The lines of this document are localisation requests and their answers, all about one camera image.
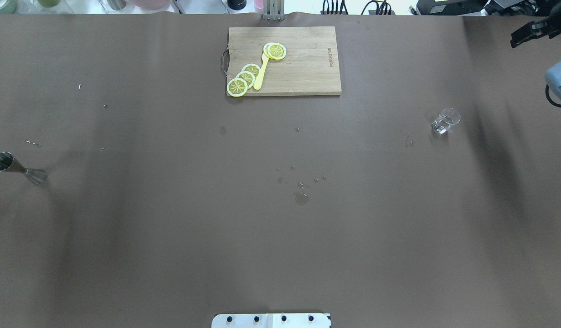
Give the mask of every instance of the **water droplet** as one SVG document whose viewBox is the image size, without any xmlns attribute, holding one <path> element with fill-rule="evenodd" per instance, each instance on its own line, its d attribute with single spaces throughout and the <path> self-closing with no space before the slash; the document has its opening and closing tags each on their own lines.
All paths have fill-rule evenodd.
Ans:
<svg viewBox="0 0 561 328">
<path fill-rule="evenodd" d="M 32 145 L 34 145 L 34 146 L 37 146 L 37 147 L 41 148 L 41 143 L 34 143 L 34 142 L 32 142 L 32 141 L 29 141 L 29 140 L 26 140 L 26 143 L 32 144 Z"/>
<path fill-rule="evenodd" d="M 309 196 L 306 193 L 294 193 L 294 201 L 298 205 L 304 205 L 309 202 Z"/>
</svg>

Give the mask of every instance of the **green object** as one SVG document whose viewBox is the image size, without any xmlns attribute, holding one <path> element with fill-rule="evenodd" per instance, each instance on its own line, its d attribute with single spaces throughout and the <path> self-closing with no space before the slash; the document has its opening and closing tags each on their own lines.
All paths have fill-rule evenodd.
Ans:
<svg viewBox="0 0 561 328">
<path fill-rule="evenodd" d="M 17 9 L 16 0 L 7 0 L 5 4 L 0 8 L 0 13 L 14 13 Z"/>
<path fill-rule="evenodd" d="M 37 0 L 43 8 L 51 8 L 57 6 L 61 0 Z"/>
</svg>

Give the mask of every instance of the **yellow utensil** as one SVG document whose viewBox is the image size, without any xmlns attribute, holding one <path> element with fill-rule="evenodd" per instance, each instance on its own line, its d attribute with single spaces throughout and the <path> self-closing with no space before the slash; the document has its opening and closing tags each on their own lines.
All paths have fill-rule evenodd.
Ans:
<svg viewBox="0 0 561 328">
<path fill-rule="evenodd" d="M 268 65 L 268 56 L 265 52 L 262 52 L 262 66 L 260 67 L 260 72 L 258 72 L 258 76 L 256 77 L 256 81 L 254 82 L 253 88 L 255 90 L 260 90 L 262 88 L 262 82 L 264 81 L 264 72 L 266 71 L 266 66 Z"/>
</svg>

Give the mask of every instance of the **wooden cutting board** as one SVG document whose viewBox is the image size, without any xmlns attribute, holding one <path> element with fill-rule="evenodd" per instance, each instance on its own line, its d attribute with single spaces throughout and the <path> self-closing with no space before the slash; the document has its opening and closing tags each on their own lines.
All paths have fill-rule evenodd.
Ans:
<svg viewBox="0 0 561 328">
<path fill-rule="evenodd" d="M 270 60 L 259 91 L 244 96 L 341 95 L 335 27 L 230 27 L 228 82 L 244 65 L 262 65 L 268 42 L 286 46 L 283 60 Z"/>
</svg>

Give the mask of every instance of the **silver double jigger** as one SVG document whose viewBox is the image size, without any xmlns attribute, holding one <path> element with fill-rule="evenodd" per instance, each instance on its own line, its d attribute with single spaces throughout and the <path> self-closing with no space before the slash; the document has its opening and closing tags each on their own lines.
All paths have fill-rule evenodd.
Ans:
<svg viewBox="0 0 561 328">
<path fill-rule="evenodd" d="M 9 152 L 0 153 L 0 172 L 18 172 L 24 174 L 29 181 L 38 185 L 47 178 L 44 170 L 26 169 L 21 163 L 14 158 Z"/>
</svg>

